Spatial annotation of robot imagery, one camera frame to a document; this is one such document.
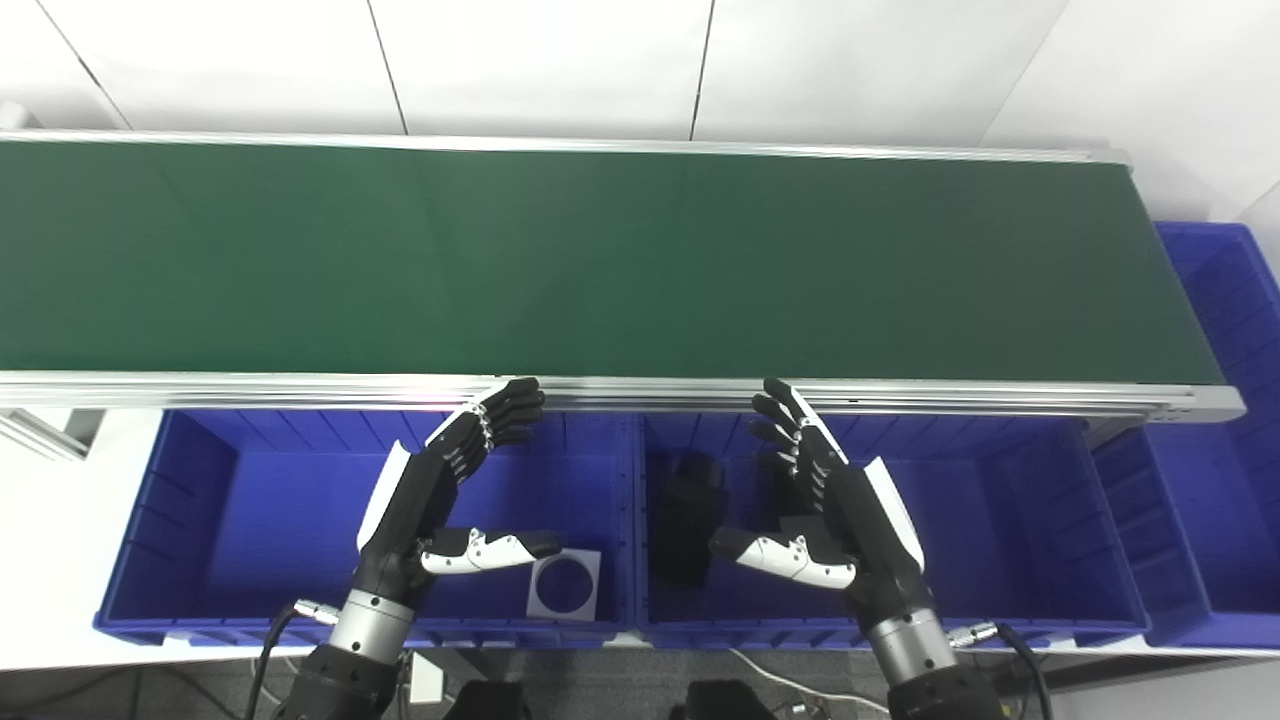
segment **green conveyor belt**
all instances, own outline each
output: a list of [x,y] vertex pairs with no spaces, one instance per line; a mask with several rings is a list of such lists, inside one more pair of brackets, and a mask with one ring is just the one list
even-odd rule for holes
[[1115,164],[0,142],[0,369],[1217,384]]

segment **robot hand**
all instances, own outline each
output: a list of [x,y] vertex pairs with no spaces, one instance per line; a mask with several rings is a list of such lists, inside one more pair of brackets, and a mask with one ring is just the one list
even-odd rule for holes
[[782,518],[782,533],[722,528],[712,550],[799,583],[845,591],[860,621],[884,616],[869,606],[870,585],[896,578],[895,585],[911,580],[923,589],[924,568],[919,537],[888,469],[879,459],[867,468],[851,466],[799,392],[777,379],[764,380],[764,389],[768,395],[756,395],[751,406],[767,419],[749,427],[773,445],[762,462],[782,478],[781,489],[791,496],[782,505],[795,515]]
[[[535,378],[509,380],[453,413],[420,452],[399,443],[392,448],[357,533],[360,562],[347,601],[340,612],[325,609],[337,618],[329,642],[303,660],[278,719],[380,717],[396,694],[397,661],[417,606],[438,577],[509,568],[561,551],[550,532],[443,527],[458,486],[494,447],[529,439],[526,425],[541,418],[543,401]],[[252,720],[256,691],[250,702]]]
[[[480,529],[443,527],[458,486],[494,447],[526,442],[544,400],[536,378],[509,380],[449,415],[421,452],[392,447],[356,534],[360,565],[352,588],[413,607],[436,575],[508,568],[559,552],[552,533],[503,533],[489,543]],[[488,553],[486,544],[494,546]]]
[[895,719],[1002,717],[991,684],[959,665],[924,583],[924,552],[888,469],[849,457],[808,402],[782,380],[764,380],[751,406],[767,420],[751,432],[774,447],[762,457],[797,515],[782,533],[721,528],[717,555],[791,580],[837,589],[870,641],[890,684]]

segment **blue storage crate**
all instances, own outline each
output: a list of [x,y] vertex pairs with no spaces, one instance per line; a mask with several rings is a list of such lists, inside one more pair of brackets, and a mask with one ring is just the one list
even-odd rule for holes
[[1280,648],[1280,292],[1244,225],[1157,229],[1248,414],[1151,425],[1096,454],[1147,641]]
[[[648,415],[637,475],[637,626],[657,647],[860,646],[838,593],[716,560],[705,587],[649,578],[648,519],[687,451],[717,456],[726,524],[777,530],[750,416]],[[1148,628],[1076,421],[1043,418],[828,418],[850,460],[884,456],[920,534],[925,579],[948,628],[1004,620],[1108,642]]]
[[[298,597],[340,605],[356,530],[387,450],[417,450],[439,413],[193,410],[165,414],[96,626],[138,643],[261,644]],[[453,527],[554,529],[600,551],[596,621],[525,616],[530,568],[436,580],[419,646],[598,647],[632,625],[637,419],[548,415],[458,493]],[[296,620],[282,641],[328,628]]]

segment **cable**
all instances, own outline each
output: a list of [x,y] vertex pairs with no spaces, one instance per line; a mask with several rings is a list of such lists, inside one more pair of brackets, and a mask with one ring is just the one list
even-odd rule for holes
[[289,624],[289,620],[297,616],[298,611],[291,602],[284,610],[280,610],[275,620],[271,620],[271,628],[266,630],[266,637],[262,638],[262,655],[257,656],[257,667],[253,669],[253,683],[248,688],[248,702],[244,706],[243,720],[253,720],[253,716],[257,715],[257,697],[262,692],[262,682],[266,680],[266,661],[271,659],[271,648],[275,647],[275,643],[280,642],[280,635],[284,634],[284,628]]
[[858,702],[858,703],[865,705],[867,707],[870,707],[873,710],[883,712],[884,715],[888,715],[888,708],[887,707],[884,707],[883,705],[876,702],[874,700],[872,700],[869,697],[863,697],[863,696],[855,694],[855,693],[824,693],[822,691],[815,691],[815,689],[813,689],[813,688],[810,688],[808,685],[801,685],[800,683],[797,683],[795,680],[783,678],[782,675],[774,675],[773,673],[769,673],[764,667],[760,667],[759,665],[756,665],[754,660],[751,660],[746,655],[744,655],[742,651],[737,650],[736,647],[731,647],[731,648],[728,648],[728,651],[732,652],[733,655],[736,655],[739,659],[741,659],[742,662],[746,662],[748,665],[750,665],[751,670],[755,670],[756,673],[759,673],[760,675],[764,675],[765,678],[773,680],[774,683],[778,683],[778,684],[782,684],[782,685],[787,685],[788,688],[795,688],[795,689],[797,689],[797,691],[800,691],[803,693],[809,693],[812,696],[822,697],[822,698],[826,698],[826,700],[842,700],[842,701],[849,701],[849,702]]
[[169,667],[168,665],[155,665],[154,667],[164,673],[165,675],[172,675],[173,678],[187,684],[191,689],[200,693],[201,697],[207,700],[210,705],[216,707],[219,712],[221,712],[230,720],[242,720],[239,715],[236,715],[234,710],[227,707],[227,705],[224,705],[223,701],[218,700],[218,697],[214,693],[209,692],[209,688],[201,685],[200,682],[192,678],[191,675],[183,673],[182,670],[178,670],[177,667]]
[[[1018,657],[1023,659],[1027,667],[1032,671],[1032,679],[1036,682],[1036,693],[1041,700],[1041,715],[1044,720],[1053,720],[1053,705],[1048,700],[1048,684],[1044,682],[1044,671],[1039,666],[1039,661],[1036,660],[1036,653],[1028,647],[1027,641],[1018,634],[1018,630],[1010,628],[1009,625],[1000,623],[996,625],[996,634],[1000,639],[1005,641],[1005,644],[1014,648]],[[1027,703],[1023,703],[1023,714],[1025,715]]]
[[[169,667],[168,665],[150,665],[150,666],[146,666],[145,669],[146,670],[159,670],[160,673],[164,673],[166,675],[172,675],[172,676],[177,678],[178,680],[186,683],[193,691],[196,691],[197,693],[200,693],[201,697],[204,697],[205,700],[207,700],[214,707],[218,708],[219,712],[221,712],[223,715],[225,715],[230,720],[243,720],[239,715],[236,715],[236,712],[232,711],[232,708],[227,707],[223,703],[223,701],[218,700],[218,697],[215,697],[214,693],[209,692],[205,688],[205,685],[201,685],[191,675],[187,675],[186,673],[183,673],[180,670],[177,670],[174,667]],[[78,684],[78,685],[76,685],[73,688],[68,688],[68,689],[61,691],[59,693],[54,693],[51,696],[40,698],[40,700],[36,700],[36,701],[32,701],[32,702],[27,702],[27,703],[15,706],[15,707],[0,707],[0,712],[4,712],[5,715],[23,715],[23,714],[29,712],[32,710],[38,710],[38,708],[49,706],[49,705],[55,705],[55,703],[63,702],[64,700],[70,700],[70,698],[73,698],[73,697],[83,693],[83,692],[86,692],[86,691],[88,691],[91,688],[96,688],[97,685],[100,685],[100,684],[110,680],[111,678],[118,678],[120,675],[124,675],[125,673],[141,673],[141,670],[143,670],[143,667],[118,667],[115,670],[110,670],[108,673],[102,673],[101,675],[99,675],[97,678],[93,678],[92,680],[81,683],[81,684]]]
[[84,691],[88,691],[91,688],[96,688],[97,685],[100,685],[100,684],[110,680],[111,678],[119,678],[120,675],[124,675],[125,673],[132,673],[133,670],[134,670],[133,667],[116,667],[115,670],[109,670],[106,673],[102,673],[101,675],[99,675],[97,678],[93,678],[92,680],[86,680],[86,682],[83,682],[83,683],[81,683],[81,684],[78,684],[78,685],[76,685],[73,688],[68,688],[65,691],[56,692],[56,693],[54,693],[51,696],[46,696],[46,697],[40,698],[40,700],[33,700],[31,702],[26,702],[23,705],[15,705],[15,706],[0,706],[0,712],[4,712],[5,715],[23,715],[24,712],[29,712],[32,710],[38,710],[38,708],[41,708],[41,707],[44,707],[46,705],[55,705],[55,703],[59,703],[59,702],[61,702],[64,700],[73,698],[73,697],[83,693]]
[[[248,659],[248,674],[250,674],[251,678],[253,675],[257,675],[257,659],[256,657],[250,657]],[[262,678],[262,694],[266,696],[266,700],[274,702],[275,705],[284,705],[284,701],[282,701],[280,698],[278,698],[275,696],[275,693],[273,693],[271,689],[266,687],[266,678],[265,676]]]

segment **connector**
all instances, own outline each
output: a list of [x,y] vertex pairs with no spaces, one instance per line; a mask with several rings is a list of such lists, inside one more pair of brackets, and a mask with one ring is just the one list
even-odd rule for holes
[[980,642],[987,642],[993,637],[996,637],[995,623],[978,623],[977,625],[951,630],[947,633],[947,642],[951,643],[954,650],[959,650]]
[[337,625],[342,612],[332,606],[314,600],[300,600],[293,603],[293,611],[300,618],[310,618],[321,625]]

